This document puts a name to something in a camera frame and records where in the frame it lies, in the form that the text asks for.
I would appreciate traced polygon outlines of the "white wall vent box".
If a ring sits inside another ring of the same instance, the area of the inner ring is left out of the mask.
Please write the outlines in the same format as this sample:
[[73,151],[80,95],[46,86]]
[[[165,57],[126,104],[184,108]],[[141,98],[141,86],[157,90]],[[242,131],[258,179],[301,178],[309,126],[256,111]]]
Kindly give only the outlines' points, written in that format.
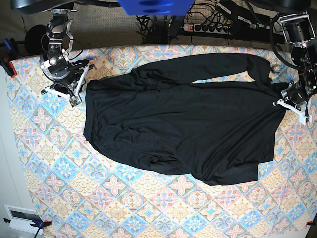
[[40,216],[35,210],[9,205],[5,205],[5,209],[8,214],[6,219],[10,220],[9,228],[30,234],[36,233],[38,228],[30,225],[31,223],[34,223],[32,220],[41,220]]

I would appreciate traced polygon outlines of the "patterned tablecloth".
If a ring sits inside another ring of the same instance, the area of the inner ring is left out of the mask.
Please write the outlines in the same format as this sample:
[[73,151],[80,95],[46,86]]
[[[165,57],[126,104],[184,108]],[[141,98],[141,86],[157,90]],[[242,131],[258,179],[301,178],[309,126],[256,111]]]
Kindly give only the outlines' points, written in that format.
[[288,111],[259,180],[208,186],[119,164],[83,137],[84,105],[41,94],[38,57],[13,62],[6,95],[20,168],[48,238],[260,238],[305,231],[317,212],[317,122]]

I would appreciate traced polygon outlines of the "white power strip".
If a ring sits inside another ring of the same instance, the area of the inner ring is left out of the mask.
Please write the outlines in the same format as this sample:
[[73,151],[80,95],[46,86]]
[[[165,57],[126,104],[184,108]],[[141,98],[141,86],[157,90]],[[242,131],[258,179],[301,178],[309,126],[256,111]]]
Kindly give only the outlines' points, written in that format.
[[215,34],[226,34],[229,33],[230,26],[222,26],[220,24],[193,24],[193,23],[185,23],[183,25],[183,30],[185,32],[197,32],[197,33],[215,33]]

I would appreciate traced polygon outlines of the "orange clamp lower right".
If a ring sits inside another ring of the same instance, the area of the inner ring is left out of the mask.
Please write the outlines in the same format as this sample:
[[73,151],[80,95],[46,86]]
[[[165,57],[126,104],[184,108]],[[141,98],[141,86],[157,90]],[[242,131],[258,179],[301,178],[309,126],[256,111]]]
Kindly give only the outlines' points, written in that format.
[[315,221],[309,221],[306,223],[307,226],[316,226],[316,222]]

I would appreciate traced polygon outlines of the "blue clamp lower left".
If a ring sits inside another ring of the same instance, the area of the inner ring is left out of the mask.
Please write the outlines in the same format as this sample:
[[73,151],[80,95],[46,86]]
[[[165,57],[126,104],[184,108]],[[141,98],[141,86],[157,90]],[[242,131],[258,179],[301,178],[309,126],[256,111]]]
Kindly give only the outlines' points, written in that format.
[[37,220],[21,220],[21,219],[3,219],[5,223],[9,223],[9,227],[21,232],[31,233],[34,238],[38,235],[44,235],[44,227],[50,226],[51,221],[37,221]]

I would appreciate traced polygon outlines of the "red black clamp upper left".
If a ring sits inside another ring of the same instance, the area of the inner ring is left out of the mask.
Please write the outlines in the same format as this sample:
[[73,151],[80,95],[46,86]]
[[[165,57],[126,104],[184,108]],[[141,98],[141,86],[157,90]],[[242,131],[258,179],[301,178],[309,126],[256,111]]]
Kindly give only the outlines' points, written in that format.
[[3,67],[5,72],[11,78],[14,78],[17,73],[12,64],[12,61],[16,59],[17,52],[11,40],[5,38],[3,43],[0,44],[1,47],[7,47],[7,55],[0,56],[0,65]]

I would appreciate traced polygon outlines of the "black t-shirt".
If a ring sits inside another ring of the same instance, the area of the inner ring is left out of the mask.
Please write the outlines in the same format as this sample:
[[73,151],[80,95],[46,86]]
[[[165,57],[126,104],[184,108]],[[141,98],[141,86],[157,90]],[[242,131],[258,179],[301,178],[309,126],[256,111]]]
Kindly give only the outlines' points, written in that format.
[[274,157],[287,83],[257,55],[212,53],[149,63],[86,87],[84,137],[102,155],[207,185],[256,181]]

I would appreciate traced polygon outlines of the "black round speaker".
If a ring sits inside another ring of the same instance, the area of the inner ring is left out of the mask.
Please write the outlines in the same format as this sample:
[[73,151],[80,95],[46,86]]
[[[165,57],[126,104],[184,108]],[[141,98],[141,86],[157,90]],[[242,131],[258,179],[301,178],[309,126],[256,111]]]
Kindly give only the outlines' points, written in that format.
[[27,32],[24,46],[29,55],[40,55],[48,49],[46,26],[36,25]]

